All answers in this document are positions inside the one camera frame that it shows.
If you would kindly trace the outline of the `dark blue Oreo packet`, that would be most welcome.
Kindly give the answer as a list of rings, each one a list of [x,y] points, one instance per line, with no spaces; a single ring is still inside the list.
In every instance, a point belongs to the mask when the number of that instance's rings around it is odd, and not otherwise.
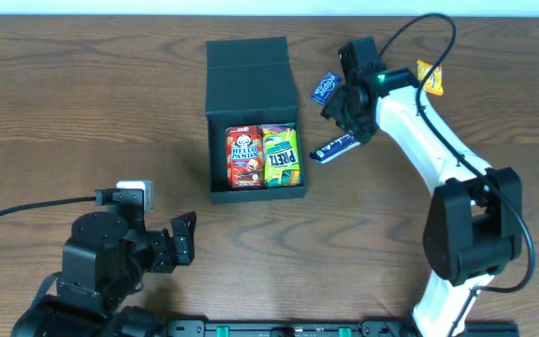
[[[316,163],[326,164],[341,154],[356,148],[359,144],[360,142],[352,135],[346,134],[334,139],[322,148],[310,152],[310,158]]]

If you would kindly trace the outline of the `green Pretz snack box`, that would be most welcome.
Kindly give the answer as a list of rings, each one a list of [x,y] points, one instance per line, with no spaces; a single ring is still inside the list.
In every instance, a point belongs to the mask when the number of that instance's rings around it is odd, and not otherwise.
[[[264,182],[267,188],[301,184],[298,138],[294,123],[261,125]]]

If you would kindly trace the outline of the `red Hello Panda box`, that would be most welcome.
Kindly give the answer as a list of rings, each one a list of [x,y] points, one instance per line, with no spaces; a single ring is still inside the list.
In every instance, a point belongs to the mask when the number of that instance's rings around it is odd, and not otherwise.
[[[226,166],[231,189],[264,186],[263,131],[259,125],[231,126],[226,130]]]

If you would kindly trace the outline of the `black gift box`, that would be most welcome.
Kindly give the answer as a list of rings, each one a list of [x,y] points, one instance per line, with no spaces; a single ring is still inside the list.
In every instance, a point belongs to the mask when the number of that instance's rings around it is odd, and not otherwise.
[[[226,130],[231,126],[292,123],[303,158],[299,98],[285,37],[215,40],[206,43],[210,199],[214,204],[302,198],[306,169],[296,186],[229,187]]]

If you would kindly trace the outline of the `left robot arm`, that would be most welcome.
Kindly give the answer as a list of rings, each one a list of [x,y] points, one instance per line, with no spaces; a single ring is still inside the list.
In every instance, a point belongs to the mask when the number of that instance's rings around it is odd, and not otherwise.
[[[171,273],[195,256],[195,212],[148,231],[141,213],[90,212],[72,225],[62,269],[43,280],[14,336],[165,336],[165,319],[123,301],[147,272]]]

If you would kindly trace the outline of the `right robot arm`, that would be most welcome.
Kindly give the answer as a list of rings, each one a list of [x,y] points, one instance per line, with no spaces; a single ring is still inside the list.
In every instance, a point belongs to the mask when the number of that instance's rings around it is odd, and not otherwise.
[[[387,133],[419,172],[431,194],[423,249],[432,268],[412,311],[421,336],[457,336],[482,287],[521,253],[521,228],[498,195],[521,201],[511,168],[493,168],[452,131],[407,68],[356,68],[321,112],[365,143]]]

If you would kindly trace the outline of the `blue Eclipse mint tin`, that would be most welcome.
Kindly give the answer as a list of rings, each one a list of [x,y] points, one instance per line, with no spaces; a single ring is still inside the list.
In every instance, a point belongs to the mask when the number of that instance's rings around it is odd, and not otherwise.
[[[320,105],[325,105],[341,81],[342,78],[338,74],[328,71],[313,90],[311,100]]]

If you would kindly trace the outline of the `small yellow orange snack packet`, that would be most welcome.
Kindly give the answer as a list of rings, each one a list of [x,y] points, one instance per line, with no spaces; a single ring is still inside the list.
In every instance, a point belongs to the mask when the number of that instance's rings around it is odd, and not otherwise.
[[[420,81],[424,80],[428,73],[433,68],[432,64],[429,64],[422,60],[417,60],[417,76]],[[437,66],[431,74],[428,76],[428,79],[425,81],[423,90],[432,95],[443,95],[443,71],[441,66]]]

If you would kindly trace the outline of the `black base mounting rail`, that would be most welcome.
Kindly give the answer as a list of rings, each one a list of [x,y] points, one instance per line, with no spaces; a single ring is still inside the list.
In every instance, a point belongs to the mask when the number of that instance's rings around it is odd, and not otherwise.
[[[167,323],[167,337],[412,337],[415,328],[397,320],[361,323],[205,323],[175,320]]]

